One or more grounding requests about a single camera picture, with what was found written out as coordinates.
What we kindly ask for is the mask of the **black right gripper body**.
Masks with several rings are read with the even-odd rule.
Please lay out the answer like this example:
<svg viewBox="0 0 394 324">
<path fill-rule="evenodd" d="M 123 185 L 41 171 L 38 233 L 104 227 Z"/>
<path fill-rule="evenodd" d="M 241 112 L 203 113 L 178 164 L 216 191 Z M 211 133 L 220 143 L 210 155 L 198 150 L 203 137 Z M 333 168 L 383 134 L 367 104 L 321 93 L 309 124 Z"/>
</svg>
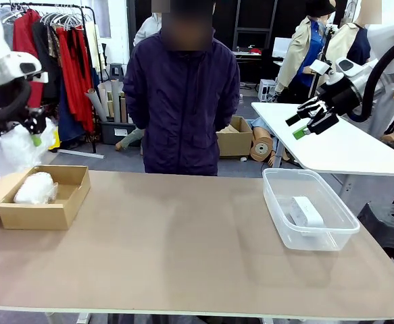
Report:
<svg viewBox="0 0 394 324">
<path fill-rule="evenodd" d="M 349 79 L 341 79 L 334 84 L 324 83 L 318 88 L 318 98 L 326 105 L 326 110 L 345 115 L 360 105 L 360 95 Z"/>
</svg>

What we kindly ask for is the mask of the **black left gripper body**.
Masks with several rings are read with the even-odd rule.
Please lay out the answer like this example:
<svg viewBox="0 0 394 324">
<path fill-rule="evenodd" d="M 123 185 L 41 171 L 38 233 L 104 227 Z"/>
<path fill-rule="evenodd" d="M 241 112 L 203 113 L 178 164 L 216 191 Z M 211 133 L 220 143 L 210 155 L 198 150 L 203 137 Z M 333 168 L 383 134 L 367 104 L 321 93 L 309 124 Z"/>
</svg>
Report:
<svg viewBox="0 0 394 324">
<path fill-rule="evenodd" d="M 13 80 L 0 86 L 0 130 L 5 130 L 9 122 L 23 123 L 29 98 L 27 80 Z"/>
</svg>

